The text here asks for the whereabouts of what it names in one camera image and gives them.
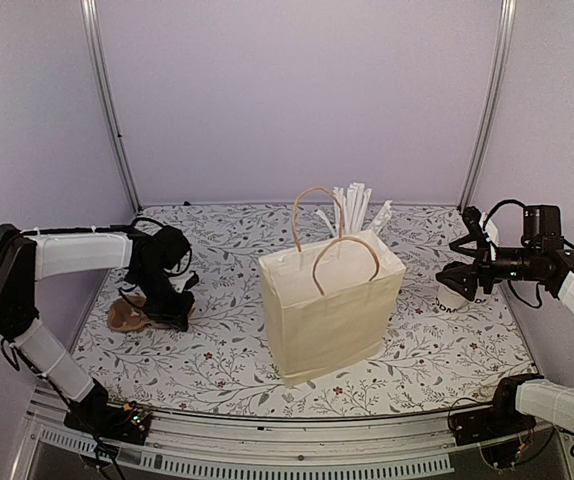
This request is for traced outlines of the brown cardboard cup carrier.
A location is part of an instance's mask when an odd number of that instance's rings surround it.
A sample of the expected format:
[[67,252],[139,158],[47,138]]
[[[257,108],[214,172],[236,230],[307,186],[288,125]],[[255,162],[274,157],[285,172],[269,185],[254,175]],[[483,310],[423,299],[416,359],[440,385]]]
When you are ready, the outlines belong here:
[[189,318],[194,312],[191,304],[179,320],[171,323],[152,320],[142,310],[146,298],[142,295],[128,295],[127,299],[119,298],[112,303],[107,314],[107,326],[111,331],[119,333],[142,332],[146,328],[175,330],[186,332],[189,328]]

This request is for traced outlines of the cream paper bag with handles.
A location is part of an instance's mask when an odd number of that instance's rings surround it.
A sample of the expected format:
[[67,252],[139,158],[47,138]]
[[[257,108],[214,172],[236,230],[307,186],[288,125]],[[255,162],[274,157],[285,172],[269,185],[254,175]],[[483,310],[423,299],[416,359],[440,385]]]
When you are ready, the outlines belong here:
[[295,386],[377,353],[406,267],[372,230],[349,232],[347,202],[330,192],[333,238],[259,259],[264,325],[278,374]]

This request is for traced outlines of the white paper coffee cup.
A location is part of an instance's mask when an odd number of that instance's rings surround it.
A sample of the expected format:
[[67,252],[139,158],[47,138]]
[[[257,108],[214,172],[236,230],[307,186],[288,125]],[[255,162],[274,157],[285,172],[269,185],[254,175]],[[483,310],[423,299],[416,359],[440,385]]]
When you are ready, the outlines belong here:
[[475,299],[472,301],[472,304],[475,305],[486,304],[490,300],[490,298],[491,298],[490,295],[476,296]]

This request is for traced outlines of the white paper cup corner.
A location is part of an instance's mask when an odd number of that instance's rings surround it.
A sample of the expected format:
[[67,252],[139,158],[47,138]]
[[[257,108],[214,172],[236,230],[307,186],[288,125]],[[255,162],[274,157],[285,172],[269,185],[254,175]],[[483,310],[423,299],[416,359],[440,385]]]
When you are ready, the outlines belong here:
[[444,313],[457,313],[469,303],[461,294],[442,284],[439,285],[436,302],[438,309]]

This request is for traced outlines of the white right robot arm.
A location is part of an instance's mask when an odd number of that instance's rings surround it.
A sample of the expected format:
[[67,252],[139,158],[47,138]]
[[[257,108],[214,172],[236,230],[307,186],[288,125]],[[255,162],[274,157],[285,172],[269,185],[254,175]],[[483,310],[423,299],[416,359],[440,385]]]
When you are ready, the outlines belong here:
[[[457,445],[463,446],[518,434],[543,420],[574,435],[574,244],[562,232],[561,212],[555,205],[526,205],[519,202],[522,216],[520,242],[501,247],[490,214],[468,206],[461,212],[465,236],[452,241],[450,249],[471,258],[471,263],[453,262],[436,275],[442,297],[472,302],[478,294],[491,294],[504,284],[509,291],[518,282],[532,283],[538,293],[547,292],[559,301],[548,308],[533,303],[536,317],[554,316],[549,327],[531,327],[534,340],[544,334],[535,353],[544,361],[541,373],[504,374],[489,406],[465,413],[451,413],[447,424]],[[562,370],[570,361],[571,373]]]

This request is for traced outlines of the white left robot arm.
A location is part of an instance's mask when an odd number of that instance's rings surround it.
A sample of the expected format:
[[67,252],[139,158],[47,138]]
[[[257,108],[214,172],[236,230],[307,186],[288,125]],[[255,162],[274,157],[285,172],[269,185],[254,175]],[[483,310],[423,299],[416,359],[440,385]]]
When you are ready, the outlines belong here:
[[14,368],[26,365],[51,384],[68,409],[95,434],[115,426],[107,390],[87,373],[40,318],[36,286],[84,272],[123,269],[144,296],[137,311],[155,324],[185,332],[194,305],[189,287],[172,281],[189,271],[192,247],[181,230],[158,223],[20,230],[0,225],[0,339]]

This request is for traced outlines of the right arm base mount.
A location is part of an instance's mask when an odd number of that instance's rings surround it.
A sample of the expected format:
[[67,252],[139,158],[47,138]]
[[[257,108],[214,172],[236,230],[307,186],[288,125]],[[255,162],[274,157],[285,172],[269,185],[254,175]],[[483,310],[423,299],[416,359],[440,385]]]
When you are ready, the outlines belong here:
[[540,380],[535,373],[512,375],[500,380],[491,404],[485,408],[447,415],[447,425],[458,446],[479,443],[527,432],[526,440],[514,440],[509,446],[486,447],[483,459],[498,469],[517,466],[531,444],[536,419],[515,407],[517,390],[529,380]]

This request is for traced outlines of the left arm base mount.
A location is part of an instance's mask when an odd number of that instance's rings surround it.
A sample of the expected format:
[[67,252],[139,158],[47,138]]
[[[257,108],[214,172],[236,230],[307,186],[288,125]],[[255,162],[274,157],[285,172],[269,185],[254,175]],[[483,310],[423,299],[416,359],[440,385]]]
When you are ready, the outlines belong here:
[[80,401],[64,396],[67,414],[64,425],[94,438],[144,445],[151,426],[151,411],[136,401],[120,405],[109,402],[108,391],[96,380]]

